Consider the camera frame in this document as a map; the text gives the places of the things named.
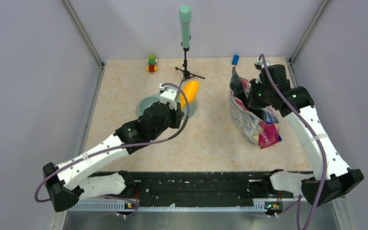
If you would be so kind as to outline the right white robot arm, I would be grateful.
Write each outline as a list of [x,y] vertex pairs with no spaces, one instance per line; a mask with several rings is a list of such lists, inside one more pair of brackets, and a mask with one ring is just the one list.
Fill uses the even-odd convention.
[[352,169],[340,156],[317,114],[314,101],[303,86],[291,87],[285,66],[256,63],[259,77],[250,81],[247,105],[253,109],[268,106],[278,110],[292,127],[305,149],[312,174],[275,170],[263,182],[262,192],[275,197],[281,191],[303,196],[318,207],[346,195],[364,180],[360,169]]

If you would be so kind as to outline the yellow plastic scoop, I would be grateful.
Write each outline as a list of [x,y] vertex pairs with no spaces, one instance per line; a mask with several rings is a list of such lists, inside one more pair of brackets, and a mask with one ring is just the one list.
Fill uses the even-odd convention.
[[195,80],[189,81],[185,85],[183,92],[184,92],[184,95],[187,97],[188,103],[186,103],[184,96],[181,94],[180,95],[181,110],[184,110],[187,105],[191,105],[195,101],[195,98],[199,91],[199,87],[200,87],[200,83]]

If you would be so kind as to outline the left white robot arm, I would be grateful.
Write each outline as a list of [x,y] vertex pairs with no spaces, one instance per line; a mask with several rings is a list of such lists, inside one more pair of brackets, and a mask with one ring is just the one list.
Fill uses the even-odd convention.
[[135,181],[129,172],[118,171],[103,176],[95,173],[115,160],[159,144],[157,138],[169,128],[178,131],[168,140],[177,137],[188,119],[180,108],[171,109],[169,104],[153,103],[138,119],[123,124],[80,156],[58,165],[46,164],[43,167],[44,181],[39,187],[47,189],[56,212],[65,211],[81,200],[103,195],[129,198],[135,190]]

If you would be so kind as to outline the cat food bag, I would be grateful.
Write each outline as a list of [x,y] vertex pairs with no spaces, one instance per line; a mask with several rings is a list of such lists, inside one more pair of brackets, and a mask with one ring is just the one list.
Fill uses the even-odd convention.
[[232,68],[230,80],[230,116],[235,126],[259,148],[267,148],[282,141],[280,123],[272,108],[252,109],[246,100],[250,81],[240,77]]

